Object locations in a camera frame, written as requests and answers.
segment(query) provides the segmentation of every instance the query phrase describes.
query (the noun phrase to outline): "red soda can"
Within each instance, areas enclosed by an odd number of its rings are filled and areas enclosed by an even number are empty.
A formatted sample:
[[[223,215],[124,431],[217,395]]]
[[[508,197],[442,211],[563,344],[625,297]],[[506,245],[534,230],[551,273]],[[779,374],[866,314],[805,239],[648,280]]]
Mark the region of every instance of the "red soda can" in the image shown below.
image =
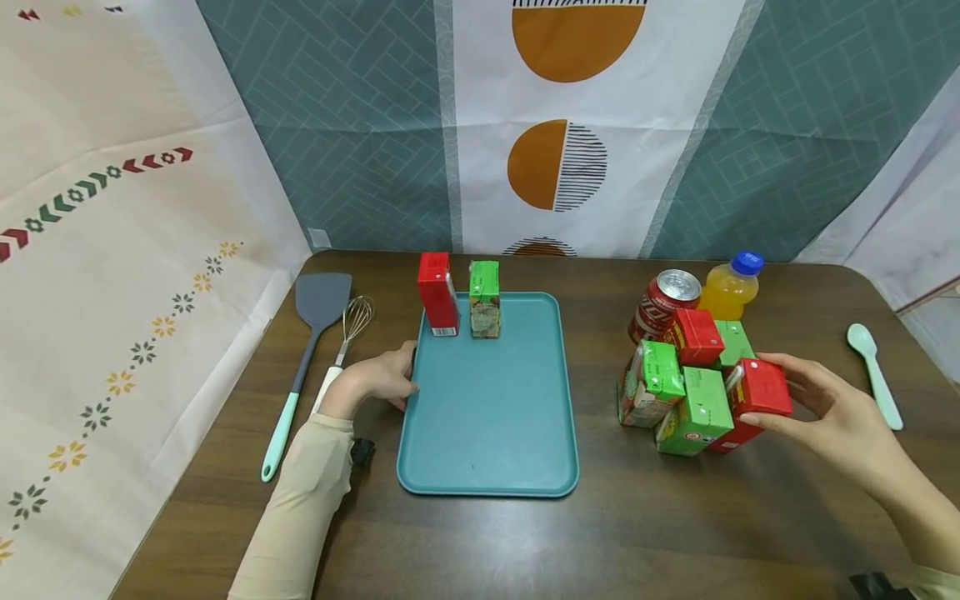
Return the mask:
[[[656,340],[678,308],[696,308],[700,300],[700,281],[680,269],[667,269],[647,286],[630,319],[627,333],[634,344],[640,340]]]

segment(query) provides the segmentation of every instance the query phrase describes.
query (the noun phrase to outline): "flower pattern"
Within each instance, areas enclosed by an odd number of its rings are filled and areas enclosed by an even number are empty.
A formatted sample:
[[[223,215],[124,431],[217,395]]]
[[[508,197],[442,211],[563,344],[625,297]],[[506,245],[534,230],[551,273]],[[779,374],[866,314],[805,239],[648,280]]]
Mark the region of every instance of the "flower pattern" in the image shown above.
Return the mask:
[[[121,170],[116,166],[111,165],[107,167],[105,171],[109,177],[114,179],[119,179],[122,176]],[[71,188],[65,195],[74,202],[79,203],[84,200],[83,192],[77,189]],[[31,231],[37,232],[43,231],[45,224],[38,219],[28,219],[26,220],[26,227]],[[184,312],[189,313],[195,308],[197,292],[210,291],[210,279],[224,271],[223,258],[235,256],[239,250],[238,246],[243,246],[243,242],[236,244],[223,242],[219,245],[217,254],[208,256],[205,259],[205,272],[197,273],[193,277],[193,287],[196,291],[176,294],[172,298],[174,314],[169,317],[157,317],[151,321],[155,336],[167,337],[173,335],[176,316]],[[45,505],[48,502],[48,499],[43,497],[48,488],[46,484],[51,481],[52,478],[56,477],[56,473],[62,473],[69,468],[79,467],[83,464],[87,458],[85,439],[94,431],[108,426],[112,419],[109,414],[111,402],[119,396],[131,392],[135,387],[133,383],[133,370],[137,366],[153,363],[156,358],[155,349],[156,337],[150,338],[147,341],[134,343],[130,348],[132,356],[131,366],[120,372],[111,372],[106,379],[108,396],[104,397],[102,401],[96,405],[85,406],[84,410],[80,413],[80,417],[84,420],[82,437],[69,444],[58,444],[55,446],[54,450],[47,455],[47,458],[50,460],[47,471],[49,474],[42,477],[42,482],[37,481],[26,490],[12,492],[7,505],[11,507],[11,529],[14,532],[25,526],[30,516],[37,518],[37,516],[43,515],[42,511],[46,508]],[[6,559],[13,556],[12,546],[12,538],[0,538],[0,565],[2,565]]]
[[[50,481],[50,478],[44,477],[43,481]],[[26,521],[31,514],[39,515],[43,505],[47,503],[46,498],[42,497],[44,492],[46,492],[46,488],[38,488],[37,486],[30,486],[24,493],[14,492],[11,501],[7,503],[16,509],[13,511],[13,518]],[[20,522],[14,523],[13,530],[19,529],[21,524]]]
[[[175,321],[170,317],[157,317],[153,321],[154,323],[154,333],[157,337],[167,337],[174,334],[174,323]]]
[[[156,358],[156,354],[153,353],[154,345],[150,342],[144,342],[143,344],[134,344],[133,348],[130,348],[130,352],[133,352],[133,362],[139,365],[143,363],[152,363]]]
[[[126,371],[120,371],[120,373],[112,372],[110,377],[107,377],[107,383],[110,384],[110,387],[107,389],[107,391],[114,396],[129,394],[130,390],[132,390],[135,386],[135,384],[132,382],[132,379],[133,375]]]
[[[209,292],[211,287],[210,276],[206,273],[197,273],[193,276],[193,289],[198,292]]]
[[[71,442],[67,447],[58,445],[53,452],[47,454],[47,458],[54,461],[50,464],[50,469],[63,473],[67,467],[79,467],[86,458],[86,454],[83,454],[85,447],[86,444],[77,441]]]
[[[110,407],[103,402],[98,402],[96,406],[87,406],[86,409],[80,413],[80,416],[86,419],[84,429],[89,429],[90,433],[93,433],[97,430],[97,427],[106,427],[111,419],[111,416],[107,414],[109,410]]]
[[[183,314],[184,312],[193,312],[193,294],[187,292],[186,294],[177,294],[174,296],[174,310],[178,313]]]
[[[221,266],[222,264],[216,256],[208,256],[206,258],[206,271],[211,275],[219,275],[224,271],[224,268]]]
[[[224,258],[237,254],[237,245],[232,242],[224,242],[220,245],[220,255]]]

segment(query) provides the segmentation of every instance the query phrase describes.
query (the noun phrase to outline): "blue bottle cap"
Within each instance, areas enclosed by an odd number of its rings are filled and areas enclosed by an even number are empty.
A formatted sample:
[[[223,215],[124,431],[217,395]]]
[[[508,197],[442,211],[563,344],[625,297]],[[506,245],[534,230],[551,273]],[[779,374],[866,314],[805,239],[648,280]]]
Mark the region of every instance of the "blue bottle cap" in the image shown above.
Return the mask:
[[[763,257],[753,252],[740,252],[730,261],[730,266],[741,275],[752,277],[763,268]]]

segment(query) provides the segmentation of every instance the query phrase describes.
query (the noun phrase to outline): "white curtain panel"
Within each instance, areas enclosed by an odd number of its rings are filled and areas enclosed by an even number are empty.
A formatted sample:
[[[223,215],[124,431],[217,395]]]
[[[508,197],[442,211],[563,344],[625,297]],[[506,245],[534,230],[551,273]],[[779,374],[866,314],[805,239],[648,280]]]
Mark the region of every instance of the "white curtain panel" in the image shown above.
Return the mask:
[[[744,0],[504,4],[452,0],[452,59],[441,43],[458,247],[636,257],[739,56]]]
[[[100,599],[308,250],[192,0],[23,7],[0,18],[0,595]]]

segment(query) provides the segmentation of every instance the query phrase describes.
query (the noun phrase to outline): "gray spatula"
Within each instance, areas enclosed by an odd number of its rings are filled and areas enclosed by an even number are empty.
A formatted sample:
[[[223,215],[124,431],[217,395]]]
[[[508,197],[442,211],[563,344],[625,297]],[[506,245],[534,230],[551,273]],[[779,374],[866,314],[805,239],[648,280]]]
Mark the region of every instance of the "gray spatula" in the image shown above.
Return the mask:
[[[260,479],[270,481],[280,467],[283,457],[283,448],[287,445],[290,435],[290,425],[297,410],[297,400],[300,399],[300,389],[303,388],[303,379],[306,369],[310,365],[313,350],[320,341],[320,334],[335,324],[344,313],[344,306],[350,300],[350,285],[353,277],[346,273],[311,273],[297,278],[294,295],[297,299],[297,312],[300,318],[306,321],[312,329],[310,341],[303,351],[300,368],[294,378],[294,385],[290,388],[280,418],[276,422],[274,435],[267,446],[267,454],[263,457],[263,468],[260,470]]]

